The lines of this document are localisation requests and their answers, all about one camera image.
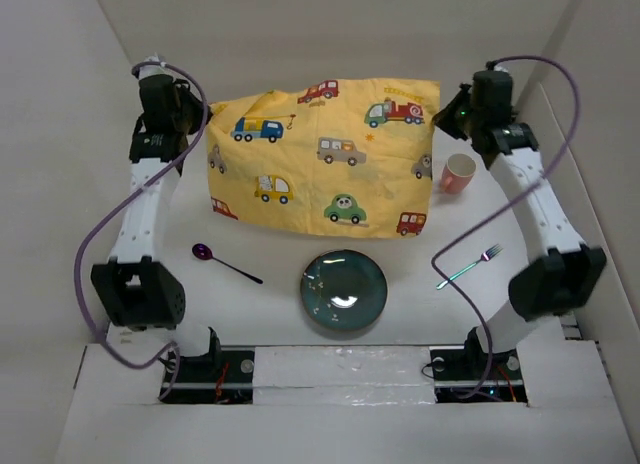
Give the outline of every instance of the white table surface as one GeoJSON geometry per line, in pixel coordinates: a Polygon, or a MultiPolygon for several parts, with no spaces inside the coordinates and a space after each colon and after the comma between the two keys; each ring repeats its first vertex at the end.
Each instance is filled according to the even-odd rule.
{"type": "MultiPolygon", "coordinates": [[[[444,244],[503,204],[502,190],[484,169],[469,143],[441,132],[434,139],[434,177],[440,177],[449,155],[466,152],[478,164],[476,176],[458,196],[437,191],[427,224],[414,238],[394,240],[312,237],[274,231],[214,214],[206,180],[204,142],[185,165],[168,223],[164,264],[186,292],[186,319],[212,326],[223,345],[434,344],[461,343],[478,324],[468,304],[451,288],[436,291],[440,277],[431,256],[444,244]],[[256,285],[212,261],[191,255],[204,242],[214,254],[264,280],[256,285]],[[299,297],[305,267],[319,254],[350,248],[371,257],[382,268],[389,295],[383,314],[366,332],[339,334],[319,329],[306,316],[299,297]]],[[[499,218],[441,260],[458,271],[493,244],[504,251],[459,279],[489,317],[507,298],[507,283],[526,264],[523,238],[512,214],[499,218]]]]}

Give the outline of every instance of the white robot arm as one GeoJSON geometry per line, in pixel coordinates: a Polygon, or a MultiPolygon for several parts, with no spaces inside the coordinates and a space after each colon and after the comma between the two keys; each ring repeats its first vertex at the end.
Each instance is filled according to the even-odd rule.
{"type": "MultiPolygon", "coordinates": [[[[147,61],[162,62],[158,56],[147,61]]],[[[91,281],[114,325],[150,329],[163,342],[176,341],[184,356],[201,356],[216,345],[215,333],[184,322],[184,288],[161,262],[182,165],[152,185],[146,183],[186,149],[187,135],[197,131],[204,106],[186,81],[175,79],[162,66],[142,67],[137,77],[143,114],[129,151],[130,193],[140,187],[144,192],[127,208],[108,262],[92,267],[91,281]]]]}
{"type": "MultiPolygon", "coordinates": [[[[471,139],[507,199],[529,189],[544,174],[538,143],[529,126],[515,122],[513,81],[504,70],[476,72],[473,85],[434,117],[455,139],[471,139]]],[[[542,318],[584,306],[606,264],[604,251],[589,248],[565,216],[548,181],[542,181],[513,207],[527,246],[529,265],[509,283],[509,299],[487,321],[492,353],[500,362],[533,331],[542,318]]],[[[490,352],[486,330],[471,330],[465,351],[482,367],[490,352]]]]}

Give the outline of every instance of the teal ceramic plate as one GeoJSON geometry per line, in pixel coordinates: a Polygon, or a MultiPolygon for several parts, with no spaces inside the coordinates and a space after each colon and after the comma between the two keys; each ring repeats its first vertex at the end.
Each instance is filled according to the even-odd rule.
{"type": "Polygon", "coordinates": [[[300,281],[307,314],[334,331],[357,331],[373,324],[384,310],[387,292],[382,269],[351,250],[318,256],[300,281]]]}

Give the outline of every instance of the cable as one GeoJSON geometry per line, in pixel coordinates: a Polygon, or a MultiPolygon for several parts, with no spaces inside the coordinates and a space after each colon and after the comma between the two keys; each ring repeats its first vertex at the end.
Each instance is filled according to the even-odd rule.
{"type": "Polygon", "coordinates": [[[222,375],[220,376],[220,378],[216,381],[216,397],[213,400],[214,403],[218,402],[218,399],[220,399],[220,396],[222,395],[222,384],[224,384],[224,380],[227,377],[227,371],[229,370],[229,363],[227,362],[224,367],[222,368],[222,375]]]}
{"type": "Polygon", "coordinates": [[[549,64],[549,65],[555,67],[556,69],[558,69],[567,78],[567,80],[569,81],[569,85],[571,86],[571,90],[573,91],[573,101],[574,101],[573,119],[571,121],[571,126],[569,127],[569,131],[567,132],[567,137],[565,138],[564,142],[562,143],[562,146],[560,146],[560,149],[558,150],[558,152],[555,154],[555,156],[551,160],[551,163],[549,164],[547,169],[544,170],[544,172],[542,173],[542,175],[540,176],[540,178],[536,182],[531,184],[531,186],[529,186],[526,190],[524,190],[523,192],[518,194],[512,200],[507,202],[507,204],[505,204],[504,206],[500,207],[497,211],[495,211],[494,213],[490,214],[484,220],[480,221],[478,224],[476,224],[475,226],[471,227],[466,232],[462,233],[462,235],[460,235],[457,238],[455,238],[449,244],[444,246],[441,250],[436,252],[434,254],[433,258],[431,258],[431,267],[433,267],[435,269],[435,271],[438,274],[440,274],[440,276],[442,276],[443,279],[448,281],[449,284],[458,292],[458,294],[460,294],[464,298],[464,300],[467,301],[467,303],[471,306],[471,309],[473,309],[473,312],[475,312],[476,316],[478,316],[478,319],[480,320],[480,324],[482,325],[482,328],[484,329],[484,332],[485,332],[485,334],[487,336],[487,347],[488,347],[487,364],[485,365],[484,371],[482,372],[482,376],[480,377],[480,380],[478,381],[478,384],[476,384],[476,386],[471,391],[469,391],[466,394],[463,394],[463,395],[459,396],[460,399],[469,399],[469,398],[475,396],[476,394],[479,394],[480,389],[482,388],[484,382],[487,380],[487,377],[489,376],[489,373],[491,372],[492,365],[493,365],[493,340],[491,339],[491,332],[489,331],[489,326],[487,326],[487,322],[485,321],[485,319],[482,316],[482,313],[480,312],[478,307],[471,300],[471,298],[467,295],[467,293],[464,292],[462,290],[462,288],[460,288],[460,286],[458,286],[455,282],[453,282],[451,279],[449,279],[447,274],[442,269],[440,269],[440,267],[437,265],[437,261],[438,261],[438,259],[440,257],[442,257],[442,255],[446,254],[452,248],[454,248],[455,246],[460,244],[460,242],[465,240],[470,235],[474,234],[476,231],[482,229],[484,226],[489,224],[491,221],[496,219],[498,216],[504,214],[506,211],[508,211],[509,209],[514,207],[515,205],[517,205],[520,202],[522,202],[524,199],[527,198],[527,196],[529,196],[529,194],[531,194],[538,187],[540,187],[542,182],[545,181],[551,175],[551,173],[556,169],[556,167],[558,166],[558,163],[560,162],[560,159],[562,158],[562,156],[564,156],[564,154],[569,149],[569,144],[571,143],[571,141],[573,140],[573,138],[575,136],[576,129],[578,127],[578,122],[580,121],[580,92],[578,90],[578,84],[574,80],[574,78],[571,75],[571,73],[562,64],[554,61],[553,59],[549,59],[547,57],[533,56],[533,55],[526,55],[526,54],[503,57],[503,58],[498,59],[496,61],[492,61],[491,64],[492,65],[497,65],[497,64],[501,64],[503,62],[509,62],[509,61],[539,61],[539,62],[544,62],[546,64],[549,64]]]}
{"type": "Polygon", "coordinates": [[[507,384],[509,384],[509,392],[511,392],[511,400],[513,402],[517,402],[516,393],[513,392],[513,386],[511,385],[511,379],[509,379],[509,376],[507,375],[506,372],[504,372],[502,367],[496,366],[496,369],[498,369],[498,372],[504,376],[504,378],[507,380],[507,384]]]}
{"type": "Polygon", "coordinates": [[[98,344],[100,344],[104,348],[104,350],[107,351],[107,353],[109,355],[111,355],[111,357],[113,357],[116,361],[118,361],[123,366],[128,367],[129,369],[137,369],[137,370],[148,369],[159,358],[161,358],[162,355],[165,352],[173,349],[173,351],[175,352],[175,355],[176,355],[175,356],[175,368],[173,370],[173,374],[171,376],[171,380],[169,381],[169,386],[158,397],[158,399],[160,401],[162,401],[162,399],[164,399],[171,392],[171,390],[172,390],[172,388],[173,388],[173,386],[174,386],[174,384],[176,382],[176,378],[178,376],[178,370],[180,368],[180,349],[178,347],[178,344],[173,340],[168,342],[151,359],[149,359],[146,362],[143,362],[142,364],[136,364],[136,363],[133,363],[133,362],[127,360],[120,353],[118,353],[118,351],[116,351],[111,346],[111,344],[109,344],[107,342],[107,337],[98,329],[98,326],[96,325],[95,321],[91,317],[91,314],[89,313],[89,309],[87,307],[87,302],[86,302],[85,297],[84,297],[84,292],[82,290],[82,259],[84,257],[85,251],[87,250],[87,247],[89,246],[89,243],[107,225],[107,223],[109,223],[109,221],[111,221],[111,219],[113,219],[115,216],[117,216],[123,209],[125,209],[136,198],[138,198],[138,196],[140,196],[144,192],[144,189],[146,187],[151,186],[158,179],[162,178],[169,171],[171,171],[176,166],[178,166],[180,163],[182,163],[187,158],[187,155],[189,155],[189,153],[191,151],[193,151],[193,149],[196,147],[198,142],[200,142],[200,139],[202,138],[202,135],[204,134],[205,127],[207,125],[207,107],[206,107],[207,106],[207,98],[205,97],[204,90],[202,89],[202,86],[200,86],[200,84],[198,84],[198,82],[193,77],[191,77],[187,72],[183,71],[182,69],[180,69],[178,67],[175,67],[175,66],[172,66],[170,64],[164,63],[164,62],[162,62],[162,63],[160,63],[160,62],[141,62],[141,63],[136,64],[135,66],[133,66],[133,69],[131,70],[132,74],[135,74],[137,71],[140,70],[140,68],[142,68],[144,66],[160,66],[160,67],[167,68],[167,69],[169,69],[169,70],[171,70],[171,71],[173,71],[173,72],[175,72],[177,74],[180,74],[182,77],[184,77],[185,79],[187,79],[188,81],[193,83],[193,85],[196,87],[196,89],[198,89],[198,92],[200,93],[200,100],[202,101],[202,106],[203,106],[203,109],[204,109],[204,112],[202,114],[202,122],[200,123],[200,128],[198,129],[198,132],[197,132],[196,136],[194,137],[193,141],[182,152],[182,154],[180,154],[176,159],[174,159],[172,162],[170,162],[164,169],[162,169],[156,175],[152,176],[141,188],[137,189],[129,197],[127,197],[120,204],[118,204],[100,222],[98,222],[98,224],[96,224],[96,226],[93,229],[91,229],[89,231],[87,236],[80,243],[80,246],[78,247],[78,251],[76,252],[76,257],[75,257],[75,261],[74,261],[74,264],[73,264],[73,285],[74,285],[74,288],[75,288],[76,299],[78,300],[78,307],[80,308],[80,313],[82,314],[82,317],[84,318],[84,321],[87,323],[87,327],[91,331],[91,334],[93,334],[93,336],[94,336],[95,340],[98,342],[98,344]]]}
{"type": "Polygon", "coordinates": [[[430,376],[429,374],[427,374],[426,372],[424,372],[424,370],[425,370],[427,367],[431,367],[431,363],[430,363],[430,362],[429,362],[429,363],[427,363],[427,364],[425,364],[424,366],[422,366],[422,369],[420,370],[420,374],[422,374],[424,377],[428,377],[429,379],[434,379],[434,377],[433,377],[433,376],[430,376]]]}

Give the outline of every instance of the red fire truck print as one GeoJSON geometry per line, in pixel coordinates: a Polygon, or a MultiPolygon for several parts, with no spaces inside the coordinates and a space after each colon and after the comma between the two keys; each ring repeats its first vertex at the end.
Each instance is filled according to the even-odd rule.
{"type": "Polygon", "coordinates": [[[400,214],[400,219],[398,219],[396,232],[403,236],[406,236],[409,233],[419,236],[425,222],[427,222],[426,214],[419,212],[403,212],[400,214]]]}
{"type": "Polygon", "coordinates": [[[364,116],[364,123],[371,127],[378,127],[388,121],[422,124],[424,123],[422,107],[414,102],[397,105],[396,101],[386,98],[384,102],[371,106],[364,116]]]}
{"type": "Polygon", "coordinates": [[[338,94],[340,94],[338,81],[322,81],[317,86],[311,86],[307,89],[307,93],[298,98],[298,104],[302,104],[303,102],[309,103],[318,97],[331,99],[332,97],[338,97],[338,94]]]}

